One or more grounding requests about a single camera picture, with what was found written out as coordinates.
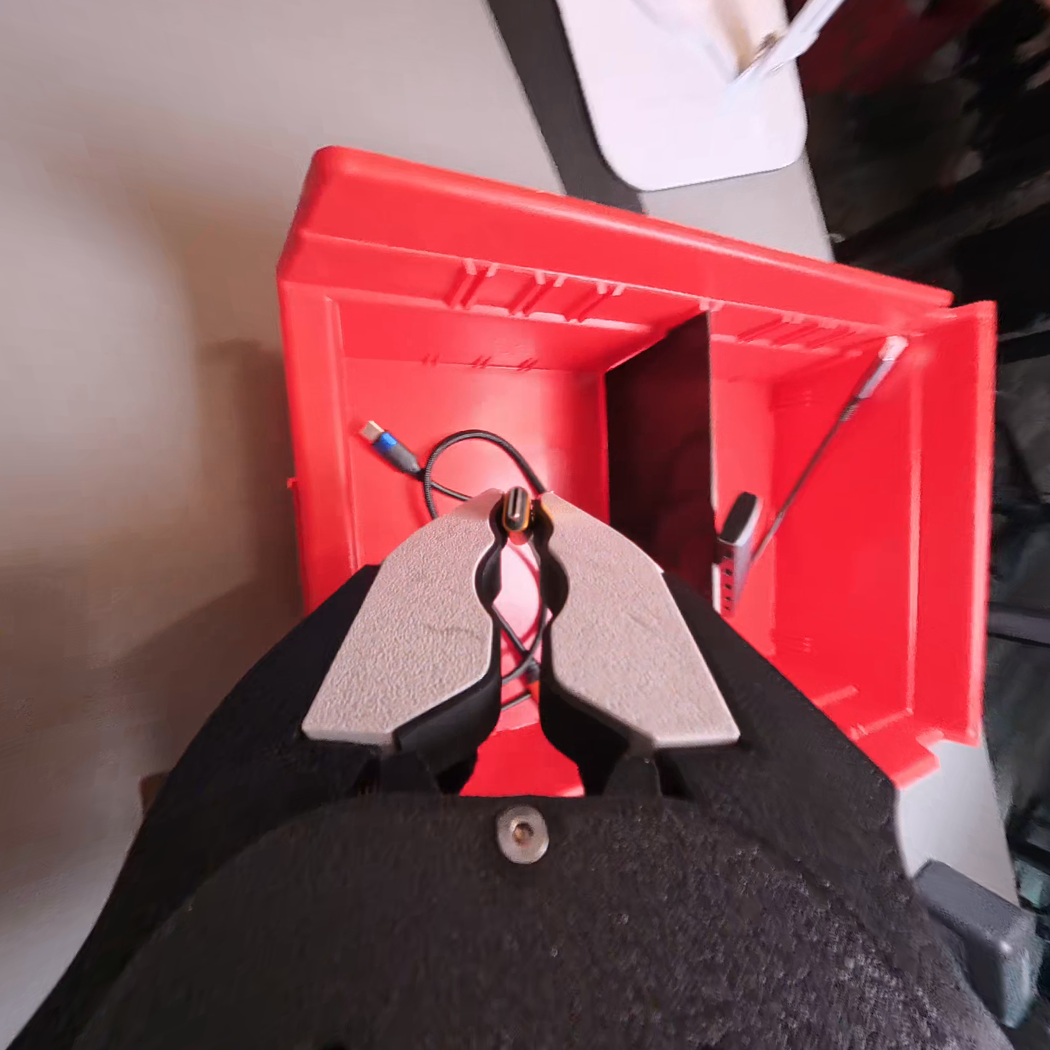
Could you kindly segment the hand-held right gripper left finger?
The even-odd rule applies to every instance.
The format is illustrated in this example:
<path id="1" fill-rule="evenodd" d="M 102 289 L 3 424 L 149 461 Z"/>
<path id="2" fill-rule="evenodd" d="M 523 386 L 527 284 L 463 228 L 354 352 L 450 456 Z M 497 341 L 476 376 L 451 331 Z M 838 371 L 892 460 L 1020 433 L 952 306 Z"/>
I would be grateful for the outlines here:
<path id="1" fill-rule="evenodd" d="M 381 563 L 301 724 L 316 742 L 474 751 L 500 714 L 505 536 L 489 489 Z"/>

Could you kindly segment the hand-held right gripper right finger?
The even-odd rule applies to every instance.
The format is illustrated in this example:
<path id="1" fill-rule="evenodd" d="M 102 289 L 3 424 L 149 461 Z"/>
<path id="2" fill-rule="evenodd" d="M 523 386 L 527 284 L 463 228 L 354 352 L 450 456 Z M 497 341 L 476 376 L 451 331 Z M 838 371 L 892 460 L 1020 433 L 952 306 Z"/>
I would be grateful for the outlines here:
<path id="1" fill-rule="evenodd" d="M 738 742 L 740 730 L 662 567 L 598 518 L 545 492 L 541 555 L 556 595 L 543 644 L 553 685 L 634 754 Z"/>

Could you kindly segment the grey usb hub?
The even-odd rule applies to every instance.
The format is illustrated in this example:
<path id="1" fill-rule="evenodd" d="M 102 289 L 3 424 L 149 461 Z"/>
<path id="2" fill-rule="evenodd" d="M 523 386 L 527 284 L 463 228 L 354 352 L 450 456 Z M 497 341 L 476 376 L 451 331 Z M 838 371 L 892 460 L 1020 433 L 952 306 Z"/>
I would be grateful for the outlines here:
<path id="1" fill-rule="evenodd" d="M 751 571 L 761 501 L 752 492 L 739 494 L 715 539 L 714 600 L 727 620 L 735 614 Z"/>

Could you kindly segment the red plastic bin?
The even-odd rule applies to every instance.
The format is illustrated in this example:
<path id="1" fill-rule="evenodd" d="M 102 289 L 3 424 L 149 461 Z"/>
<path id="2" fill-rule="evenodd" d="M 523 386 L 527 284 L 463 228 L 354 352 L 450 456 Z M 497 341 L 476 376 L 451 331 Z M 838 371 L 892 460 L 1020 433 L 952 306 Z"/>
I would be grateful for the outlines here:
<path id="1" fill-rule="evenodd" d="M 277 269 L 308 611 L 427 520 L 413 452 L 494 430 L 610 521 L 605 376 L 706 313 L 715 528 L 759 528 L 891 337 L 730 624 L 900 788 L 982 737 L 995 308 L 372 152 L 312 158 Z"/>

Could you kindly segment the black bin divider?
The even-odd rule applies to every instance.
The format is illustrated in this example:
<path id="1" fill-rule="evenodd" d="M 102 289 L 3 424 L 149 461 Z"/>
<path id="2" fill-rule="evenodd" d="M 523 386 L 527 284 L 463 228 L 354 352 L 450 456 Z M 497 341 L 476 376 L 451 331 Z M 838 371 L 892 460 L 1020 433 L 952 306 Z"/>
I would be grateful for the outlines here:
<path id="1" fill-rule="evenodd" d="M 706 313 L 605 376 L 611 526 L 713 598 L 711 335 Z"/>

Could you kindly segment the dark grey block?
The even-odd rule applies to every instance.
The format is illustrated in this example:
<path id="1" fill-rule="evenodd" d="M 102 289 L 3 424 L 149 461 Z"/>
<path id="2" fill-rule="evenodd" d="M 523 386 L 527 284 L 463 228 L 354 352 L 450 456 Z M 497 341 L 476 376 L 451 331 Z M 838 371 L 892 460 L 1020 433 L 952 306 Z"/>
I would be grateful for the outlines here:
<path id="1" fill-rule="evenodd" d="M 1002 1026 L 1017 1029 L 1040 993 L 1047 945 L 1036 916 L 937 860 L 914 887 L 978 998 Z"/>

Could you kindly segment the white metal stand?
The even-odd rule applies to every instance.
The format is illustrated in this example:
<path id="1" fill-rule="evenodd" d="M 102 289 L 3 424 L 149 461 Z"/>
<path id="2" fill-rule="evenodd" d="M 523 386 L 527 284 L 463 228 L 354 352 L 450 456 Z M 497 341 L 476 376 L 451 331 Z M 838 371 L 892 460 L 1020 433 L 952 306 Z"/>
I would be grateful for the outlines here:
<path id="1" fill-rule="evenodd" d="M 776 171 L 802 158 L 797 67 L 739 78 L 785 32 L 781 1 L 558 1 L 598 151 L 655 192 Z"/>

